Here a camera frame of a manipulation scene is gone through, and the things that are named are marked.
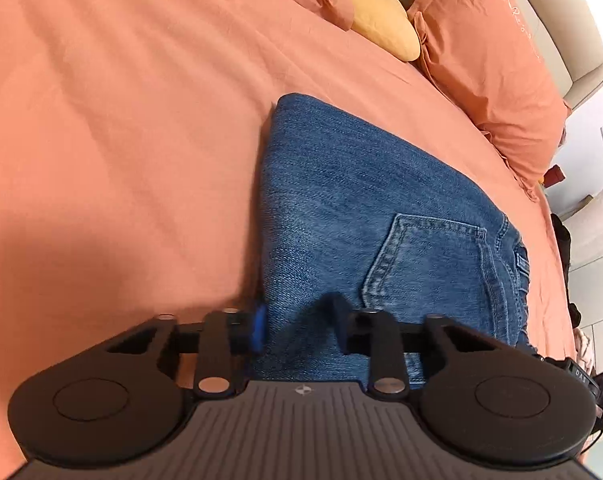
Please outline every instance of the black cable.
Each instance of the black cable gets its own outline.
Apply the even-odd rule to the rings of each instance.
[[[600,430],[600,431],[599,431],[599,435],[597,435],[597,436],[595,437],[595,439],[594,439],[594,440],[593,440],[593,441],[592,441],[592,442],[591,442],[591,443],[588,445],[588,447],[587,447],[586,449],[584,449],[584,450],[583,450],[583,451],[580,453],[580,455],[583,455],[583,454],[584,454],[586,451],[590,450],[590,448],[591,448],[592,446],[594,446],[595,444],[597,444],[597,441],[600,439],[600,437],[601,437],[602,435],[603,435],[603,430]]]

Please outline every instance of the yellow pillow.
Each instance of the yellow pillow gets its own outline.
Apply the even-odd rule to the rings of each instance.
[[[353,0],[353,30],[402,61],[419,57],[417,33],[399,0]]]

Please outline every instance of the bed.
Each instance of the bed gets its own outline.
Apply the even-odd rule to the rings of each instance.
[[[576,107],[603,84],[592,17],[572,0],[588,40],[569,38],[556,4],[529,1]],[[254,298],[256,168],[289,92],[480,186],[529,251],[531,342],[574,356],[542,191],[530,200],[411,64],[293,0],[0,0],[0,479],[23,461],[6,407],[26,377],[157,313],[191,322]]]

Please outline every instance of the denim fabric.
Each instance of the denim fabric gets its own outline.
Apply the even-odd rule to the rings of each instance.
[[[509,345],[527,343],[527,253],[472,181],[440,160],[315,98],[282,97],[261,180],[268,335],[254,375],[367,378],[342,356],[317,300],[404,322],[443,314]],[[424,382],[406,357],[411,385]]]

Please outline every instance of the jeans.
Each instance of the jeans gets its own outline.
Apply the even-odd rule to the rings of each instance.
[[[318,305],[341,292],[399,321],[452,317],[527,345],[526,249],[471,180],[315,98],[289,94],[272,117],[260,184],[268,335],[255,378],[360,380]],[[406,354],[411,386],[424,383]]]

